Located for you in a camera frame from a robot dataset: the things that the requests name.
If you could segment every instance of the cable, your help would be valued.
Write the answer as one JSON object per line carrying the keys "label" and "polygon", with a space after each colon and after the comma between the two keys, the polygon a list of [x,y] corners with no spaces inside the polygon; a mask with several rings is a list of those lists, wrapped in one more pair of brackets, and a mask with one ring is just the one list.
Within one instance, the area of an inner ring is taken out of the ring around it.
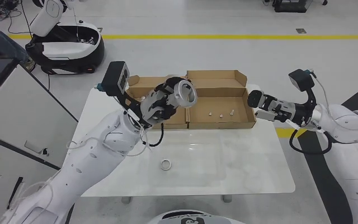
{"label": "cable", "polygon": [[27,28],[29,28],[29,33],[30,33],[30,36],[31,36],[31,38],[32,38],[32,33],[31,33],[31,30],[30,30],[30,25],[29,25],[29,22],[28,22],[28,20],[27,20],[26,14],[25,14],[25,10],[24,10],[24,8],[23,8],[22,0],[21,0],[20,3],[21,3],[21,8],[22,8],[23,16],[25,17],[25,20],[26,20]]}
{"label": "cable", "polygon": [[50,199],[49,203],[46,205],[46,207],[43,208],[43,210],[42,210],[42,211],[34,218],[34,220],[32,220],[29,224],[32,224],[33,222],[35,222],[35,220],[36,220],[37,218],[40,217],[40,215],[50,206],[50,204],[51,204],[51,202],[52,202],[52,199],[54,198],[54,189],[52,188],[51,184],[47,183],[46,185],[49,186],[49,188],[50,188],[50,190],[51,190],[51,199]]}
{"label": "cable", "polygon": [[76,27],[77,27],[77,40],[78,40],[78,42],[79,42],[78,24],[77,24],[76,13],[75,13],[75,11],[74,11],[74,7],[73,7],[73,15],[74,15],[74,21],[76,22]]}
{"label": "cable", "polygon": [[294,137],[296,136],[297,132],[298,132],[297,129],[295,129],[295,130],[293,131],[293,133],[292,133],[292,135],[291,135],[291,137],[290,137],[290,142],[289,142],[291,148],[293,148],[293,149],[294,149],[295,151],[297,151],[297,152],[303,153],[303,154],[305,154],[305,155],[323,155],[323,154],[326,154],[327,152],[329,152],[329,151],[332,149],[332,138],[331,138],[331,136],[329,135],[328,132],[323,132],[323,134],[324,134],[324,135],[327,137],[327,139],[328,139],[328,147],[327,147],[325,150],[320,151],[320,152],[305,152],[305,151],[302,151],[302,150],[296,148],[296,147],[293,145],[293,139],[294,139]]}
{"label": "cable", "polygon": [[75,147],[70,147],[69,145],[70,145],[71,143],[74,143],[74,144],[76,144],[76,145],[77,145],[77,142],[75,142],[75,141],[70,141],[70,142],[68,142],[68,143],[66,144],[66,148],[67,148],[68,150],[75,150],[75,149],[78,149],[78,148],[80,148],[80,147],[84,146],[84,145],[88,142],[88,140],[90,140],[90,139],[94,139],[94,140],[96,140],[96,141],[98,141],[98,142],[101,142],[101,140],[100,140],[100,139],[98,139],[98,138],[95,138],[95,137],[89,137],[89,138],[87,138],[87,139],[85,140],[85,142],[81,142],[81,144],[79,144],[78,146],[75,146]]}
{"label": "cable", "polygon": [[33,70],[35,69],[36,65],[37,65],[37,64],[34,62],[34,66],[33,66],[33,68],[30,70],[30,72],[33,72]]}
{"label": "cable", "polygon": [[48,84],[48,90],[49,90],[49,92],[50,92],[50,74],[47,74],[48,75],[48,77],[49,77],[49,84]]}
{"label": "cable", "polygon": [[[7,13],[3,13],[3,14],[5,14],[5,17],[2,18],[0,21],[4,20],[4,19],[6,19],[6,18],[10,18],[10,25],[9,25],[9,27],[8,27],[8,29],[7,29],[7,31],[8,31],[10,34],[28,34],[28,33],[30,33],[30,36],[31,36],[31,38],[32,38],[31,31],[30,31],[30,26],[29,26],[29,22],[28,22],[28,20],[27,20],[25,11],[24,11],[24,9],[23,9],[22,1],[21,1],[21,7],[22,7],[23,15],[24,15],[24,17],[25,17],[25,20],[26,20],[26,23],[27,23],[27,27],[29,28],[29,31],[26,31],[26,32],[11,32],[11,31],[10,31],[10,28],[11,28],[11,26],[12,26],[12,18],[15,18],[15,17],[18,17],[18,16],[21,16],[21,15],[22,15],[22,12],[19,11],[19,10],[17,10],[17,9],[10,10],[10,11],[8,10]],[[18,14],[18,15],[16,15],[16,16],[11,16],[11,12],[19,12],[20,14]]]}
{"label": "cable", "polygon": [[[317,129],[318,129],[318,130],[322,130],[322,127],[317,126]],[[333,138],[333,137],[331,136],[331,134],[329,134],[328,132],[327,132],[327,134],[329,135],[330,139],[332,140],[332,143],[338,143],[338,144],[356,144],[356,143],[357,143],[357,142],[349,142],[349,143],[340,142],[340,141],[336,140],[335,138]]]}
{"label": "cable", "polygon": [[340,125],[332,116],[330,110],[329,110],[329,102],[328,102],[328,98],[327,98],[327,93],[326,90],[324,89],[323,85],[321,84],[321,82],[319,81],[319,79],[317,78],[317,76],[314,74],[314,72],[311,73],[312,76],[317,80],[318,84],[321,86],[323,93],[324,93],[324,98],[326,100],[326,104],[327,104],[327,111],[328,111],[328,115],[331,117],[331,119],[341,128],[346,129],[346,130],[358,130],[358,129],[350,129],[350,128],[346,128],[342,125]]}
{"label": "cable", "polygon": [[[118,100],[117,98],[113,97],[113,99],[115,99],[115,101],[117,101],[117,103],[118,103],[119,105],[121,105],[120,102],[119,102],[119,100]],[[127,155],[127,156],[129,156],[129,157],[135,157],[135,156],[141,155],[141,154],[145,151],[146,148],[148,148],[149,150],[152,150],[152,149],[150,148],[150,145],[148,144],[148,136],[147,136],[147,132],[145,131],[144,127],[143,127],[137,120],[135,120],[135,119],[133,119],[133,120],[137,123],[138,126],[140,126],[140,133],[139,133],[140,139],[142,139],[142,133],[144,133],[146,143],[145,143],[145,146],[144,146],[144,148],[142,149],[141,152],[139,152],[139,153],[137,153],[137,154],[134,154],[134,155]]]}
{"label": "cable", "polygon": [[162,131],[162,133],[161,133],[161,137],[160,137],[159,141],[156,144],[149,144],[149,146],[155,147],[155,146],[159,146],[159,144],[162,143],[162,140],[164,137],[164,124],[163,123],[161,123],[161,131]]}
{"label": "cable", "polygon": [[37,14],[33,19],[32,19],[32,21],[31,21],[31,23],[30,23],[30,26],[31,26],[31,24],[33,23],[33,21],[36,19],[36,17],[38,16],[39,14]]}
{"label": "cable", "polygon": [[[2,0],[0,1],[0,21],[6,18],[17,17],[21,15],[21,12],[16,9],[19,4],[18,0]],[[17,16],[11,16],[11,12],[19,12]]]}

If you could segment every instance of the cardboard box flap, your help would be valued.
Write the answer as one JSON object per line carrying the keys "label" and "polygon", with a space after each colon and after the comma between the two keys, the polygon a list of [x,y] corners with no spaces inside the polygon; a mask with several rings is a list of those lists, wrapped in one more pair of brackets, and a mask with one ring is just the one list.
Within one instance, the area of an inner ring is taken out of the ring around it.
{"label": "cardboard box flap", "polygon": [[[247,102],[248,99],[248,91],[245,90],[244,94],[242,95],[242,99],[244,102]],[[246,109],[247,118],[249,121],[256,122],[256,116],[255,112],[253,111],[253,108],[247,105],[247,103],[244,104]]]}
{"label": "cardboard box flap", "polygon": [[198,97],[226,97],[226,96],[242,96],[246,88],[235,87],[218,87],[218,88],[196,88]]}
{"label": "cardboard box flap", "polygon": [[163,83],[167,80],[168,77],[139,77],[137,75],[130,76],[128,79],[128,85],[130,87],[148,87],[152,86],[153,88],[158,86],[159,84]]}
{"label": "cardboard box flap", "polygon": [[238,70],[187,71],[195,87],[245,87],[247,77]]}

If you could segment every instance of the white cabinet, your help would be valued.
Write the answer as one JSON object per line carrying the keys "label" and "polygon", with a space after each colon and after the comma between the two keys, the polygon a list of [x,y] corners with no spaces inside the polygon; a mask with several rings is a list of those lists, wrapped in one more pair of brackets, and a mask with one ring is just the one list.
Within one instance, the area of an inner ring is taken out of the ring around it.
{"label": "white cabinet", "polygon": [[[0,140],[61,167],[77,121],[21,66],[0,86]],[[47,148],[48,156],[42,154]]]}

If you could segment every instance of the black floor stripe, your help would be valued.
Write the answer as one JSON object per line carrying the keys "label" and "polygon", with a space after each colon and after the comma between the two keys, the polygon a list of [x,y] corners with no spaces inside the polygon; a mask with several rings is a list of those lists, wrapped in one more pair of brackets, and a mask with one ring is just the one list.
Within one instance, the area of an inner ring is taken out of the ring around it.
{"label": "black floor stripe", "polygon": [[[322,151],[316,132],[305,132],[298,141],[303,151]],[[332,224],[352,224],[346,194],[330,172],[323,155],[305,155],[308,167]]]}
{"label": "black floor stripe", "polygon": [[344,102],[342,105],[352,111],[358,110],[358,92],[354,96],[349,98],[349,100]]}
{"label": "black floor stripe", "polygon": [[28,158],[30,158],[32,160],[35,160],[35,161],[37,161],[37,162],[39,162],[41,164],[44,164],[44,165],[46,165],[48,167],[51,167],[51,168],[53,168],[55,170],[60,170],[60,168],[58,166],[55,166],[55,165],[53,165],[53,164],[51,164],[51,163],[49,163],[49,162],[47,162],[47,161],[45,161],[45,160],[43,160],[41,158],[38,158],[37,156],[34,156],[33,154],[30,154],[30,153],[28,153],[28,152],[26,152],[24,150],[21,150],[21,149],[15,147],[15,146],[13,146],[13,145],[11,145],[9,143],[6,143],[3,140],[0,140],[0,146],[8,148],[9,150],[17,152],[17,153],[19,153],[19,154],[21,154],[23,156],[26,156],[26,157],[28,157]]}

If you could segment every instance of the black device on floor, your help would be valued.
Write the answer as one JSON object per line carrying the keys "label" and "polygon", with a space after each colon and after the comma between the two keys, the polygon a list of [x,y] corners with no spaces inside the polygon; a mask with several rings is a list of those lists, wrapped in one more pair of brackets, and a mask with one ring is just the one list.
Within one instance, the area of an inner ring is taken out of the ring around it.
{"label": "black device on floor", "polygon": [[312,0],[274,0],[272,6],[275,12],[298,12],[305,13],[312,3]]}

